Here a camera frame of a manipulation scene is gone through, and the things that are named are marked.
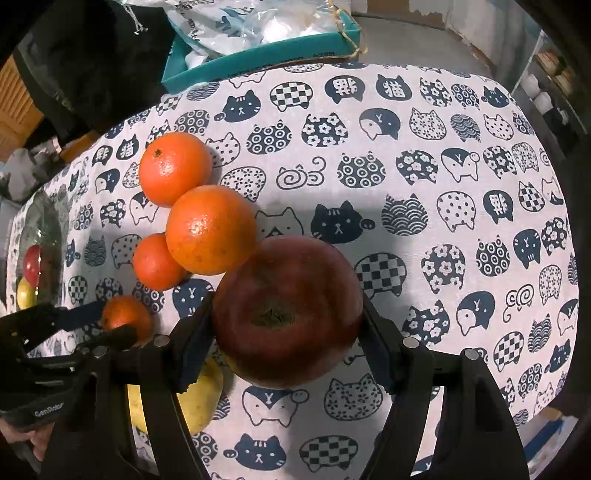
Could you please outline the person's left hand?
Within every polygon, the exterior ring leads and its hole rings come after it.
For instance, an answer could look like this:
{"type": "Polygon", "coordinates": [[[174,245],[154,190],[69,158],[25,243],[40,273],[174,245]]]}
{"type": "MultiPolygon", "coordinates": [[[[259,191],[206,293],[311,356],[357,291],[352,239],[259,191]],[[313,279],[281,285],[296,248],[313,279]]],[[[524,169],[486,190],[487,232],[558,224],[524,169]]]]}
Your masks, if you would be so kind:
{"type": "Polygon", "coordinates": [[[5,440],[9,444],[30,442],[33,448],[33,455],[39,461],[43,461],[44,459],[54,426],[54,423],[49,423],[36,430],[21,432],[16,430],[3,418],[0,419],[1,434],[5,440]]]}

